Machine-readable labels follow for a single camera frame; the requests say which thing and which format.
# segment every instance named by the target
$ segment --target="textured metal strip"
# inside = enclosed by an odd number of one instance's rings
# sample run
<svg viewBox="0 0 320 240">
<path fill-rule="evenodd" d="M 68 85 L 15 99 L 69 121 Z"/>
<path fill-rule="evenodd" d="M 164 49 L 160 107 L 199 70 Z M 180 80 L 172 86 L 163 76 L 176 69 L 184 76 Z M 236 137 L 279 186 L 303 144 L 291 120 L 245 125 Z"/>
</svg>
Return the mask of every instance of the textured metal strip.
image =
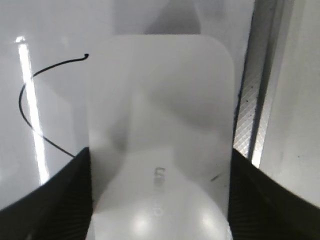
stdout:
<svg viewBox="0 0 320 240">
<path fill-rule="evenodd" d="M 233 147 L 248 157 L 259 95 L 278 0 L 256 0 L 240 93 Z"/>
<path fill-rule="evenodd" d="M 265 97 L 261 104 L 260 119 L 256 122 L 256 139 L 252 138 L 254 142 L 251 145 L 251 161 L 257 168 L 260 165 L 272 103 L 276 94 L 293 5 L 294 0 L 286 0 L 283 3 L 279 2 L 274 16 L 269 45 L 270 54 L 266 58 L 265 74 L 262 77 L 262 82 L 265 82 L 266 87 L 261 94 L 262 97 Z"/>
</svg>

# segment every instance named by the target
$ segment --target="black wire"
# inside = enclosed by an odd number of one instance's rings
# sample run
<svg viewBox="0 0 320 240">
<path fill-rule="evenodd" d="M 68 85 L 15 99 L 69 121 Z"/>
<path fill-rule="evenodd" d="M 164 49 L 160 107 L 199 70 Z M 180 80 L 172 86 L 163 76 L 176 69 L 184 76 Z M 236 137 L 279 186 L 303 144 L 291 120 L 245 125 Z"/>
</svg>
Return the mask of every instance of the black wire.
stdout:
<svg viewBox="0 0 320 240">
<path fill-rule="evenodd" d="M 45 72 L 45 71 L 47 71 L 47 70 L 50 70 L 50 69 L 53 69 L 53 68 L 58 67 L 58 66 L 60 66 L 60 65 L 63 65 L 63 64 L 68 64 L 68 63 L 73 63 L 73 62 L 84 61 L 84 60 L 86 60 L 88 57 L 89 57 L 89 54 L 86 53 L 86 54 L 84 55 L 84 57 L 82 57 L 82 58 L 76 58 L 76 59 L 71 59 L 71 60 L 67 60 L 67 61 L 62 61 L 62 62 L 56 63 L 56 64 L 51 65 L 51 66 L 48 66 L 48 67 L 46 67 L 46 68 L 44 68 L 44 69 L 42 69 L 42 70 L 40 70 L 40 71 L 37 71 L 35 74 L 33 74 L 33 77 L 35 77 L 35 76 L 37 76 L 37 75 L 39 75 L 39 74 L 41 74 L 41 73 L 43 73 L 43 72 Z M 47 137 L 45 137 L 44 135 L 42 135 L 42 134 L 40 134 L 39 132 L 37 132 L 37 131 L 35 130 L 35 128 L 32 126 L 32 124 L 31 124 L 31 123 L 28 121 L 28 119 L 26 118 L 26 115 L 25 115 L 25 113 L 24 113 L 24 110 L 22 109 L 21 101 L 22 101 L 22 96 L 23 96 L 23 94 L 24 94 L 24 91 L 25 91 L 25 89 L 26 89 L 26 85 L 27 85 L 27 84 L 28 84 L 27 82 L 25 82 L 25 83 L 23 84 L 22 89 L 21 89 L 21 91 L 20 91 L 19 102 L 18 102 L 20 114 L 21 114 L 23 120 L 26 122 L 26 124 L 28 124 L 28 126 L 29 126 L 35 133 L 37 133 L 41 138 L 43 138 L 43 139 L 44 139 L 45 141 L 47 141 L 49 144 L 51 144 L 51 145 L 54 146 L 55 148 L 59 149 L 60 151 L 64 152 L 65 154 L 69 155 L 70 157 L 73 157 L 73 158 L 74 158 L 75 156 L 72 155 L 70 152 L 64 150 L 62 147 L 58 146 L 57 144 L 55 144 L 54 142 L 52 142 L 51 140 L 49 140 Z"/>
</svg>

